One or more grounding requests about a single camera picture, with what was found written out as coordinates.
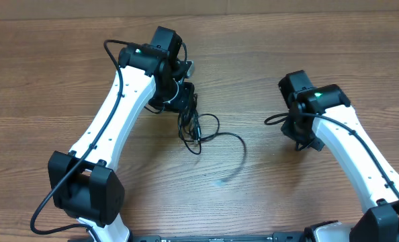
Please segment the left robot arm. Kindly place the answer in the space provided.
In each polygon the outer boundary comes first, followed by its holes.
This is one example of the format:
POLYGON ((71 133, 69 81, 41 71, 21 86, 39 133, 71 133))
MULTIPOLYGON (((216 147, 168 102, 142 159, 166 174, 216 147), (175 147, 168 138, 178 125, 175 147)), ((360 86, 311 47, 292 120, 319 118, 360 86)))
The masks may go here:
POLYGON ((148 44, 123 43, 113 86, 92 123, 68 153, 48 162, 54 205, 77 219, 86 241, 129 241, 120 210, 125 189, 116 175, 125 142, 142 109, 175 112, 183 128, 195 115, 193 61, 179 59, 182 38, 159 26, 148 44))

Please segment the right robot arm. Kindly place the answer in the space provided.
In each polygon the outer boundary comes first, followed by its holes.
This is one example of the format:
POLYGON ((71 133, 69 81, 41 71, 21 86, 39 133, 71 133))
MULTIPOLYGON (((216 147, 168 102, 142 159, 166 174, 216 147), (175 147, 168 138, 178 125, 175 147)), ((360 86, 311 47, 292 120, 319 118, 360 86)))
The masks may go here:
POLYGON ((307 241, 399 241, 399 174, 363 129, 335 84, 315 87, 304 71, 287 74, 279 90, 288 107, 281 131, 299 150, 328 147, 362 209, 354 225, 325 222, 306 228, 307 241))

